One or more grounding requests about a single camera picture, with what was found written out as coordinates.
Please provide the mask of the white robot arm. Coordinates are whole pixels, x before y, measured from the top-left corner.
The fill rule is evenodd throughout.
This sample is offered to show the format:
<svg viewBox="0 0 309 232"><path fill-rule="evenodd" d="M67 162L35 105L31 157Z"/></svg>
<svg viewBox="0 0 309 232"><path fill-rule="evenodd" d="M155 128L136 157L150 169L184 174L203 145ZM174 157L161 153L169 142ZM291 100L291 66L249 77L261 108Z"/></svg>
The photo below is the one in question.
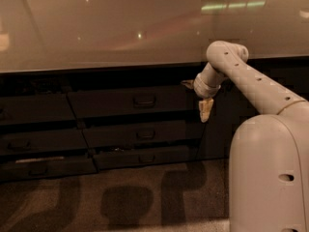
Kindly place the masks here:
<svg viewBox="0 0 309 232"><path fill-rule="evenodd" d="M259 114L234 134L229 159L230 232L309 232L309 101L246 64L237 43L209 45L207 64L185 82L207 122L231 80Z"/></svg>

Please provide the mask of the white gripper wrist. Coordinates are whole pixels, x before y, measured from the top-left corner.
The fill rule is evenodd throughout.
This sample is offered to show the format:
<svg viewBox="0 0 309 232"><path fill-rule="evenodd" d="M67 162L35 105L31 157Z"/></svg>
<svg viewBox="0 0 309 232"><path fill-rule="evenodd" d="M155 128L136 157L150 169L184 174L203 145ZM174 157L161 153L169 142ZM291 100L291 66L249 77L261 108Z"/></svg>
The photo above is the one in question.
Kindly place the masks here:
<svg viewBox="0 0 309 232"><path fill-rule="evenodd" d="M213 106L213 98L219 89L220 85L216 85L215 87L210 87L203 79L200 73L197 74L195 79L182 80L181 85L186 88L195 91L198 97L202 98L199 101L199 111L200 111L200 119L202 123L206 123L210 118L211 109Z"/></svg>

